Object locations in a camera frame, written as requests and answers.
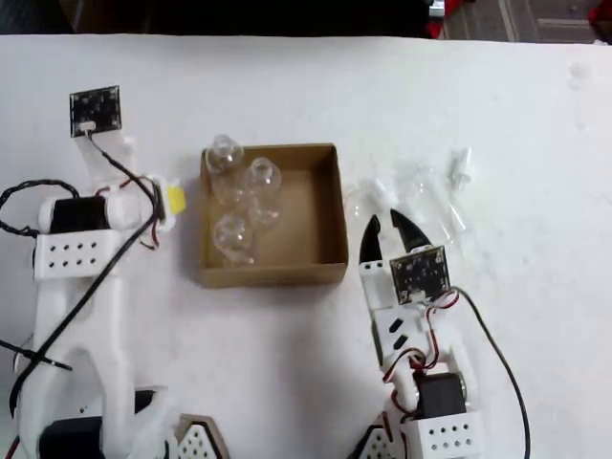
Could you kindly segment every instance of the open cardboard box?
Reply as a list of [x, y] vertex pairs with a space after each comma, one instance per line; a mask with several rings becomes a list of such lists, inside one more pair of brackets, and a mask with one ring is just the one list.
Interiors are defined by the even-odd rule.
[[245, 147], [246, 164], [260, 156], [281, 170], [281, 219], [272, 229], [256, 233], [255, 265], [232, 267], [212, 242], [214, 224], [229, 210], [213, 196], [202, 155], [204, 284], [220, 288], [340, 282], [348, 264], [348, 243], [336, 148], [330, 143]]

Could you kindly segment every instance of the yellow tape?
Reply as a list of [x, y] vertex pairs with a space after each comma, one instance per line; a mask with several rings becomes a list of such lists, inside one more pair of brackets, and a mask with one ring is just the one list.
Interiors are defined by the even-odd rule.
[[187, 207], [185, 191], [180, 186], [169, 186], [168, 203], [174, 215], [181, 213]]

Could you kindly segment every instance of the circuit board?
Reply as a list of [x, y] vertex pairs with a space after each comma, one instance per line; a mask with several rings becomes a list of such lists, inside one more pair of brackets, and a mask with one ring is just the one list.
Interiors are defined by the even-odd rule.
[[442, 246], [396, 258], [389, 265], [400, 304], [431, 300], [450, 288]]
[[121, 129], [119, 86], [70, 95], [70, 136]]

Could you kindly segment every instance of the white tabletop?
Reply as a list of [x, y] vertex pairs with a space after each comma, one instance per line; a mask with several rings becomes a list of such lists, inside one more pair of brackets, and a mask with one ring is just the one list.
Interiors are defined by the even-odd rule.
[[[200, 151], [333, 142], [343, 181], [399, 159], [443, 167], [473, 148], [463, 196], [475, 244], [452, 280], [471, 292], [514, 368], [534, 458], [612, 448], [612, 54], [606, 47], [391, 38], [0, 37], [0, 187], [26, 178], [88, 186], [68, 95], [121, 87], [142, 171], [180, 178], [193, 203]], [[44, 193], [3, 210], [32, 222]], [[383, 406], [369, 317], [351, 265], [335, 287], [207, 291], [196, 280], [196, 208], [157, 253], [132, 254], [139, 382], [214, 417], [235, 458], [341, 458]], [[0, 337], [33, 327], [32, 241], [0, 234]], [[512, 388], [469, 308], [453, 312], [482, 387], [487, 457], [522, 457]], [[0, 350], [0, 449], [14, 425]]]

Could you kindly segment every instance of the floor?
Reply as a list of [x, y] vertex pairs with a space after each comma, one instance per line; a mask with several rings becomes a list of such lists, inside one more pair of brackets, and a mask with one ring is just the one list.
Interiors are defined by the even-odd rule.
[[453, 40], [592, 43], [587, 21], [598, 0], [476, 0], [445, 21]]

